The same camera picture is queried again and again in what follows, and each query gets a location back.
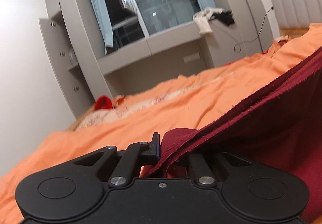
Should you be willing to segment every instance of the orange blanket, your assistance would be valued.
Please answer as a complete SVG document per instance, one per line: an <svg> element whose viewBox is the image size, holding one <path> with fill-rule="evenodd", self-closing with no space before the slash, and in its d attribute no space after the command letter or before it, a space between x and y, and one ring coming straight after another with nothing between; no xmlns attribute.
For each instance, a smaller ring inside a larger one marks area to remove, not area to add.
<svg viewBox="0 0 322 224"><path fill-rule="evenodd" d="M293 39L281 48L274 43L267 54L255 54L196 76L180 76L163 82L144 93L127 97L123 105L131 106L160 94L201 85L173 99L136 111L113 123L103 123L77 132L52 133L34 153L1 178L0 223L16 224L22 220L14 200L14 191L27 175L107 145L115 145L120 150L133 142L150 141L153 132L159 132L162 136L173 128L204 127L297 65L321 45L322 27L312 26L306 35Z"/></svg>

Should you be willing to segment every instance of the black cable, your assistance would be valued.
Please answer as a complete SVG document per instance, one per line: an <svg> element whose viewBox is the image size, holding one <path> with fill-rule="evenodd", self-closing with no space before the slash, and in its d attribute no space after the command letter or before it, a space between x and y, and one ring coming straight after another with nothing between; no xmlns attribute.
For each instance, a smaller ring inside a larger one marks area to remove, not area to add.
<svg viewBox="0 0 322 224"><path fill-rule="evenodd" d="M261 31L262 31L262 29L263 29L263 26L264 26L264 22L265 22L266 16L267 16L267 14L268 14L271 10L273 10L273 9L274 9L274 7L271 7L271 8L269 9L269 11L267 11L267 13L265 14L265 16L264 16L264 20L263 20L263 23L262 23L262 27L260 28L260 32L258 33L258 36L257 36L254 40L242 41L242 42L237 43L237 44L234 46L234 51L236 51L236 46L239 46L239 52L238 52L238 53L240 53L240 52L241 52L241 49L242 49L242 48L240 47L240 45L241 45L241 44L253 43L253 42L255 42L255 41L259 38L260 33L261 33Z"/></svg>

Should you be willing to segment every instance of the screw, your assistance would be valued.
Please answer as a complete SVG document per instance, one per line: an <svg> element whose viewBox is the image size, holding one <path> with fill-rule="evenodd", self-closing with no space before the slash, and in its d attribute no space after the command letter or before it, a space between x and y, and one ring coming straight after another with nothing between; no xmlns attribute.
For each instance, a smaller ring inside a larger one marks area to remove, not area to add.
<svg viewBox="0 0 322 224"><path fill-rule="evenodd" d="M126 179L123 177L113 177L110 182L114 185L123 185L126 182Z"/></svg>
<svg viewBox="0 0 322 224"><path fill-rule="evenodd" d="M215 182L215 179L213 177L205 176L205 177L201 177L199 179L199 182L201 184L204 184L204 185L210 185L210 184L213 184Z"/></svg>
<svg viewBox="0 0 322 224"><path fill-rule="evenodd" d="M158 185L160 188L165 188L166 186L167 186L167 184L166 183L159 183L159 185Z"/></svg>

